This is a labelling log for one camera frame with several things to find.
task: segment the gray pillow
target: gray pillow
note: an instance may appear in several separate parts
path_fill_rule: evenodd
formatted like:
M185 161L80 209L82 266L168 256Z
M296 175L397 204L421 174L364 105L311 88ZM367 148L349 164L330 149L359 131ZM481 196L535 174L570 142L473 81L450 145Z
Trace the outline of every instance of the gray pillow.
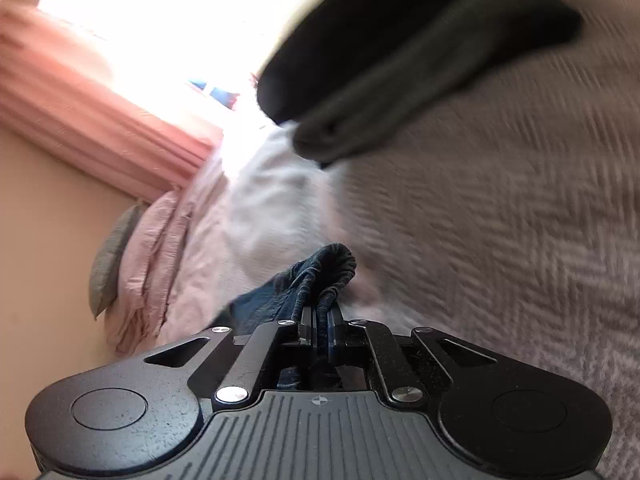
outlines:
M89 307L94 318L107 309L118 296L120 260L142 212L142 205L137 203L120 215L111 234L95 255L89 275Z

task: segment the curtain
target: curtain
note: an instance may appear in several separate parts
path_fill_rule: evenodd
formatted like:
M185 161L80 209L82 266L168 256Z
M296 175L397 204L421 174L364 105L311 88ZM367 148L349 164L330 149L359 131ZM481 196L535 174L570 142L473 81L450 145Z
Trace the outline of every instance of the curtain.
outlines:
M222 142L212 105L162 67L145 72L99 38L0 2L0 126L126 193L152 202L189 183Z

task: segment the blue denim fabric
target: blue denim fabric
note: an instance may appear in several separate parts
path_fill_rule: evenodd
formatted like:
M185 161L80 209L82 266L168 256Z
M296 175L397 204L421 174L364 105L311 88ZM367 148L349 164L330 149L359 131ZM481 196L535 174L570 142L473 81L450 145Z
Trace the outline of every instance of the blue denim fabric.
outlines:
M356 261L342 244L330 244L276 274L264 285L238 296L228 308L238 335L277 319L300 320L302 308L315 306L318 336L326 335L326 314L338 292L355 274Z

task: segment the metal bolt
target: metal bolt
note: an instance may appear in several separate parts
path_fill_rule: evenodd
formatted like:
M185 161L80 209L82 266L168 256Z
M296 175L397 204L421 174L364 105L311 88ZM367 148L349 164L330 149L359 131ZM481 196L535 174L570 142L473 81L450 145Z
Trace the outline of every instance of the metal bolt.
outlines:
M422 398L422 390L413 386L400 386L391 392L391 397L398 402L416 402Z
M220 402L233 404L241 402L249 396L249 392L240 386L225 386L216 391L216 399Z

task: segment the denim jeans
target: denim jeans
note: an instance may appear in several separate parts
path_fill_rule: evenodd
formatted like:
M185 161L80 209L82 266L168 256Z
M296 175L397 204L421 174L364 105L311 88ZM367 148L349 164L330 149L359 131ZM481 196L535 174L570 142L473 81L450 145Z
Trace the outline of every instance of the denim jeans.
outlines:
M256 327L279 319L300 320L302 308L313 306L318 320L318 345L326 347L326 316L336 303L339 291L355 274L356 261L342 244L329 244L308 259L293 264L289 269L273 276L264 285L238 296L227 305L210 325L232 326L236 335L251 334ZM331 383L332 372L320 372ZM300 384L296 370L283 370L278 381L279 388L295 388Z

